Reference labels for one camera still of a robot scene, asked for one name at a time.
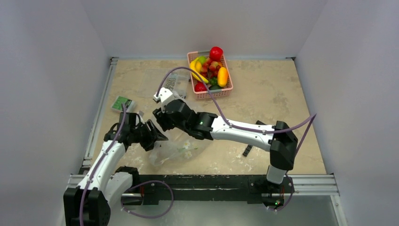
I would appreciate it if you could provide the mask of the red fake apple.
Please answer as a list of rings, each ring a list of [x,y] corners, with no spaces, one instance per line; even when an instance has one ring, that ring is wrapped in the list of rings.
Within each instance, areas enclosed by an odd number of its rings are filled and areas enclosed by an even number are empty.
[[[202,82],[198,82],[198,83],[194,86],[194,91],[195,91],[195,92],[207,91],[207,85],[204,85]]]

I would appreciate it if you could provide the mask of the clear plastic bag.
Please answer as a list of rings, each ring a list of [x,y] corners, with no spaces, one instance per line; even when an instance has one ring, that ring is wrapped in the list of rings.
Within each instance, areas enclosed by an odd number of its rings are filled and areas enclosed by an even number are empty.
[[[152,112],[146,111],[144,116],[145,119],[151,120],[155,127],[168,138],[167,141],[155,142],[154,149],[149,151],[149,161],[153,166],[187,162],[199,156],[211,145],[211,140],[195,139],[178,128],[163,131]]]

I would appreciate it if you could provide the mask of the small yellow fake banana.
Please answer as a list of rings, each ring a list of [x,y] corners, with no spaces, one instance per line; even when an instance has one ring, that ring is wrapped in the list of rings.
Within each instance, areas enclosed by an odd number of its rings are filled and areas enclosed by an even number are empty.
[[[197,81],[204,82],[205,84],[208,84],[209,80],[200,73],[200,69],[202,68],[202,64],[198,61],[198,59],[199,59],[199,57],[195,58],[193,61],[190,62],[190,69],[192,69],[192,76]]]

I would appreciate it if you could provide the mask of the red fake grape bunch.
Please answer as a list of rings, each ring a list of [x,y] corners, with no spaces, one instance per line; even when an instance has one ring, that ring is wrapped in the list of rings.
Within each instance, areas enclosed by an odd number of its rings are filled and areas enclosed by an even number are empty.
[[[221,62],[214,61],[211,58],[207,57],[205,62],[202,64],[200,74],[202,74],[204,77],[206,76],[207,78],[211,79],[218,75],[218,72],[222,66],[223,64]]]

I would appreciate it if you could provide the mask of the orange fake fruit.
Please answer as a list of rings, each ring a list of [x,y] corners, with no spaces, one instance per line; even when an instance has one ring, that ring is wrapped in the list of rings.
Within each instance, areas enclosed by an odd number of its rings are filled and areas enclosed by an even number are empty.
[[[227,69],[225,67],[221,67],[218,70],[218,74],[217,74],[217,84],[218,84],[218,86],[225,87],[227,85],[228,78],[229,78],[229,75],[228,75]]]

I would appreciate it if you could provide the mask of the pink red fake peach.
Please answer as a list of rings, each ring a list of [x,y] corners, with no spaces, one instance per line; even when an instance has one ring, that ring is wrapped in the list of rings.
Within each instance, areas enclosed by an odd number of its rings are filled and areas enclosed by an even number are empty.
[[[220,47],[214,46],[210,49],[209,51],[210,59],[212,59],[213,61],[220,62],[222,57],[223,57],[223,50]]]

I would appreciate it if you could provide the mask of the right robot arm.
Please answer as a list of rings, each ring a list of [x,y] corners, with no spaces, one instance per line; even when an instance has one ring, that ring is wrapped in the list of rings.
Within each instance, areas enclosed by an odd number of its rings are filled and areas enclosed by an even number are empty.
[[[282,187],[285,174],[293,169],[298,138],[283,121],[275,125],[225,122],[220,115],[195,112],[183,100],[162,102],[153,114],[163,131],[178,128],[197,140],[229,140],[269,152],[270,165],[264,179],[271,192]]]

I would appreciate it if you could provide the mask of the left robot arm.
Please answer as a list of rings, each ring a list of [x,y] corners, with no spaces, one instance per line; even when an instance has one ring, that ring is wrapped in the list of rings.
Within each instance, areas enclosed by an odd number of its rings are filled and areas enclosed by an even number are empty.
[[[120,113],[104,136],[101,152],[84,178],[68,187],[63,195],[65,224],[67,226],[106,226],[111,207],[121,199],[124,191],[140,188],[138,170],[119,167],[117,163],[132,144],[140,144],[145,151],[154,148],[157,141],[167,141],[151,120],[144,121],[137,113]]]

